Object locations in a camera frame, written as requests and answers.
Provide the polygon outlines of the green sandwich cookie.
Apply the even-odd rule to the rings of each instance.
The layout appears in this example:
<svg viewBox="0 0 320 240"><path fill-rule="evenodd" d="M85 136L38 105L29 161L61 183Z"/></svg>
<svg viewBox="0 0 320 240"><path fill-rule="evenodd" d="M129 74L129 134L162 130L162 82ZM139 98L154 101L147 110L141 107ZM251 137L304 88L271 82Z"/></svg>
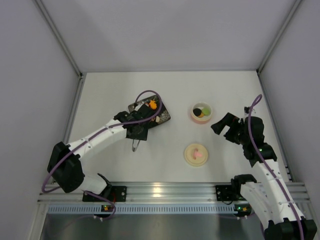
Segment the green sandwich cookie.
<svg viewBox="0 0 320 240"><path fill-rule="evenodd" d="M201 111L204 116L209 116L211 114L211 111L208 108L203 108Z"/></svg>

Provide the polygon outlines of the orange fish-shaped food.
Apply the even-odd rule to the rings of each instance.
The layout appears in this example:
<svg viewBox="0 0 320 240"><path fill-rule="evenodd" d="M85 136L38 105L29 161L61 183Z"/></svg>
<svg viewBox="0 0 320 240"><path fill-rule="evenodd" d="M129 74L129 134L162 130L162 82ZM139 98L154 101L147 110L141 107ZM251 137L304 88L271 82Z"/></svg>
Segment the orange fish-shaped food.
<svg viewBox="0 0 320 240"><path fill-rule="evenodd" d="M148 105L152 110L156 110L158 108L158 103L156 100L150 100Z"/></svg>

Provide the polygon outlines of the black sandwich cookie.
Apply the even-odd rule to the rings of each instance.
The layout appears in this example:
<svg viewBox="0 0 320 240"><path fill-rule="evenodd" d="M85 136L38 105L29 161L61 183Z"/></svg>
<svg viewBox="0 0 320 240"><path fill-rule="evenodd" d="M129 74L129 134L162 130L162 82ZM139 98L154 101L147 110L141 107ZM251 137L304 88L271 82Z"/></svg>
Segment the black sandwich cookie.
<svg viewBox="0 0 320 240"><path fill-rule="evenodd" d="M195 116L197 116L198 114L202 113L202 110L200 108L194 108L192 112Z"/></svg>

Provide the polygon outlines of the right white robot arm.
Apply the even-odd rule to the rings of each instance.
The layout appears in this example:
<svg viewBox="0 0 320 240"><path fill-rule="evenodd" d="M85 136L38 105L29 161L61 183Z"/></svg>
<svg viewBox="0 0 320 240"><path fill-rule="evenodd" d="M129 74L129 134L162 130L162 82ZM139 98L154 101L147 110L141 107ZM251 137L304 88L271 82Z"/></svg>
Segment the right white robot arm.
<svg viewBox="0 0 320 240"><path fill-rule="evenodd" d="M259 117L239 118L227 113L211 126L227 141L241 145L252 167L251 174L231 179L234 196L245 199L257 215L266 240L312 240L317 233L314 220L306 219L290 194L280 172L277 156L265 142L264 123Z"/></svg>

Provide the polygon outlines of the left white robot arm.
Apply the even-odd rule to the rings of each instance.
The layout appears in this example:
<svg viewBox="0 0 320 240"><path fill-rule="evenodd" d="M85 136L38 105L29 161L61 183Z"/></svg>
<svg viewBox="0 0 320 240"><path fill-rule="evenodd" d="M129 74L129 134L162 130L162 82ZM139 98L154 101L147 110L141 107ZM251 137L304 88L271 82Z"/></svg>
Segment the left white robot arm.
<svg viewBox="0 0 320 240"><path fill-rule="evenodd" d="M85 171L91 158L108 146L123 140L146 140L149 122L156 110L142 104L132 112L121 111L107 124L77 141L57 143L52 151L48 172L65 193L75 190L99 195L106 191L110 183L101 173Z"/></svg>

